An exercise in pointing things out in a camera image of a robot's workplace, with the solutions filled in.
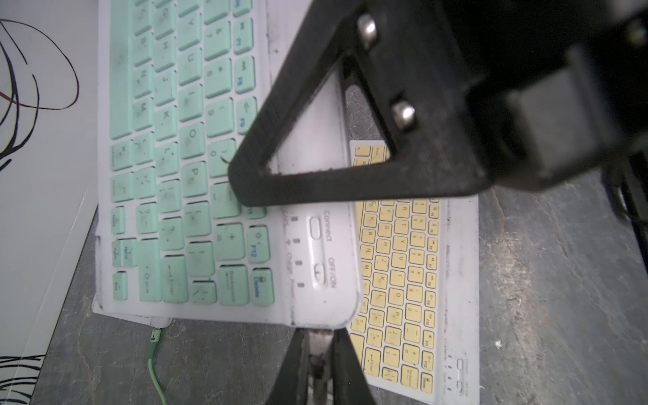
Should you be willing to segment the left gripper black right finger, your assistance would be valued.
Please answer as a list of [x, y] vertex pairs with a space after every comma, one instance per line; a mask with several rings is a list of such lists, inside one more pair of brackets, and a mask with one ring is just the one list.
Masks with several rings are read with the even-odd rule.
[[229, 167], [247, 206], [464, 197], [493, 177], [439, 1], [312, 1]]

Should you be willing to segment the yellow wireless keyboard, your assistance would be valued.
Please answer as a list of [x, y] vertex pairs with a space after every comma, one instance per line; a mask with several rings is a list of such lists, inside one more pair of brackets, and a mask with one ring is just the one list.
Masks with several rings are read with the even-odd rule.
[[478, 403], [478, 199], [355, 207], [364, 298], [349, 337], [366, 381], [421, 403]]

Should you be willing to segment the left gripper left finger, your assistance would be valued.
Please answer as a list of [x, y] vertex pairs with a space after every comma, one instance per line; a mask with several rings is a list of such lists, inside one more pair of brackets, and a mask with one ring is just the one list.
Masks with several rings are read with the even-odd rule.
[[345, 328], [295, 329], [266, 403], [325, 404], [329, 387], [335, 404], [376, 402]]

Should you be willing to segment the green wireless keyboard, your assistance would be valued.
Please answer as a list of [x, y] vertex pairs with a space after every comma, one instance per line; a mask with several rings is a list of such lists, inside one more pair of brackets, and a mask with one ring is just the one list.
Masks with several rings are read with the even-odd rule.
[[97, 314], [338, 329], [368, 307], [352, 202], [247, 207], [229, 166], [307, 1], [102, 1]]

